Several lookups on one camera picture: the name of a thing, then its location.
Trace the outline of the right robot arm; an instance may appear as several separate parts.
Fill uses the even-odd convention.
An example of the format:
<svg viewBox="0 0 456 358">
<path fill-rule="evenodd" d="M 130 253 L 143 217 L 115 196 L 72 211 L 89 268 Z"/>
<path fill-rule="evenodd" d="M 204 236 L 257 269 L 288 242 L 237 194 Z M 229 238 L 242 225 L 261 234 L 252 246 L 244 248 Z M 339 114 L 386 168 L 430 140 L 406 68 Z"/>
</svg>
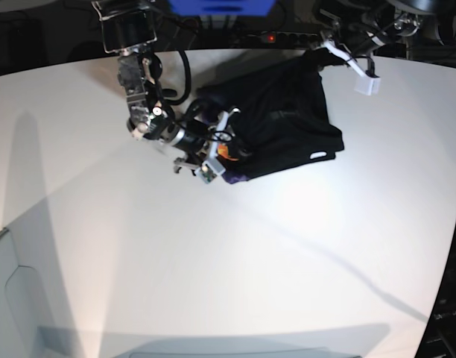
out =
<svg viewBox="0 0 456 358">
<path fill-rule="evenodd" d="M 162 85 L 162 61 L 154 51 L 154 14 L 160 9 L 154 1 L 93 1 L 92 6 L 105 52 L 118 55 L 117 76 L 127 99 L 131 135 L 181 151 L 173 162 L 175 173 L 188 169 L 204 183 L 216 178 L 227 183 L 254 179 L 252 154 L 233 127 L 246 81 L 234 78 L 205 87 L 178 114 L 174 108 L 191 94 L 191 67 L 186 52 L 177 49 L 185 78 L 183 94 Z"/>
</svg>

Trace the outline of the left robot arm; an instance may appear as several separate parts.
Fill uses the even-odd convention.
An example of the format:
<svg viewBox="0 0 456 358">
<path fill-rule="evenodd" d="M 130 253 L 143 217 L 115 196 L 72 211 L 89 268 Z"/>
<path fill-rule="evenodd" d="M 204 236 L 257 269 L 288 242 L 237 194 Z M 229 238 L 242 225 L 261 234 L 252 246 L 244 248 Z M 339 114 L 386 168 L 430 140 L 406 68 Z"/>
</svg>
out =
<svg viewBox="0 0 456 358">
<path fill-rule="evenodd" d="M 332 64 L 350 67 L 358 76 L 355 91 L 374 95 L 381 83 L 374 51 L 412 37 L 425 17 L 448 6 L 442 1 L 316 1 L 314 15 L 326 27 L 310 47 L 327 51 Z"/>
</svg>

